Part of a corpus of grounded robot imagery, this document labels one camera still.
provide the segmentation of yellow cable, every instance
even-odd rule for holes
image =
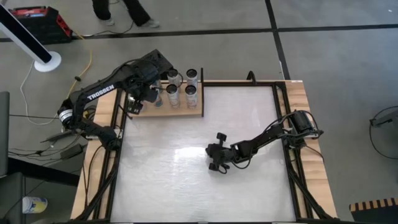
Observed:
[[[76,31],[74,31],[74,33],[75,33],[80,39],[82,39],[82,40],[85,39],[85,38],[82,37],[80,34],[78,34]],[[92,62],[93,62],[93,51],[90,50],[90,62],[88,62],[88,65],[87,65],[86,68],[80,73],[80,75],[79,75],[78,77],[83,76],[83,75],[87,72],[87,70],[91,67],[91,63],[92,63]],[[69,93],[68,93],[68,95],[67,95],[67,98],[69,98],[70,93],[71,93],[71,92],[73,91],[73,89],[75,88],[76,83],[77,83],[77,80],[75,80],[75,81],[73,82],[73,85],[70,87]]]

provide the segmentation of cylindrical container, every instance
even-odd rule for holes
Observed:
[[[178,87],[181,85],[181,77],[176,69],[171,69],[167,73],[167,79],[169,80],[170,84],[174,84],[175,86]]]
[[[174,84],[170,84],[166,88],[167,96],[169,98],[170,104],[172,108],[180,107],[180,93],[178,92],[178,88]]]
[[[187,106],[190,109],[194,109],[198,104],[197,89],[193,85],[189,85],[185,88],[185,94],[187,96]]]
[[[198,72],[195,69],[187,71],[187,85],[193,85],[195,88],[198,88]]]
[[[22,199],[22,212],[23,214],[41,213],[47,208],[47,204],[46,198],[24,197]]]
[[[162,82],[160,80],[156,80],[156,82],[153,84],[153,86],[159,90],[159,93],[163,92]]]
[[[160,107],[163,105],[163,101],[162,101],[162,97],[160,97],[160,90],[156,90],[156,91],[157,91],[157,97],[156,97],[154,105],[156,107]]]

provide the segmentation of shoe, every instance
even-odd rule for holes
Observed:
[[[154,19],[149,19],[149,21],[143,24],[141,27],[158,28],[160,27],[160,22]]]
[[[105,25],[107,26],[113,26],[114,25],[114,21],[112,18],[108,19],[108,20],[101,20],[101,22],[103,22]]]

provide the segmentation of table leg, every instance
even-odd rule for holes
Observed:
[[[9,157],[7,174],[11,175],[15,172],[21,172],[27,177],[71,186],[77,186],[79,184],[80,178],[79,175],[70,174],[68,172],[39,166],[36,164],[31,164],[30,162],[25,162]]]

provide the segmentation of wooden tray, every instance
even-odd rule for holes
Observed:
[[[160,107],[156,107],[155,104],[144,102],[144,108],[141,110],[140,114],[131,114],[130,116],[139,116],[139,117],[153,117],[153,116],[186,116],[186,115],[199,115],[202,114],[202,98],[203,98],[203,88],[201,82],[198,80],[198,88],[197,88],[197,96],[198,96],[198,104],[194,109],[190,109],[187,106],[187,98],[185,94],[185,87],[187,87],[187,83],[184,82],[180,87],[180,108],[172,108],[170,105],[169,98],[167,97],[166,87],[169,85],[168,82],[162,81],[163,92],[160,94],[162,98],[163,105]]]

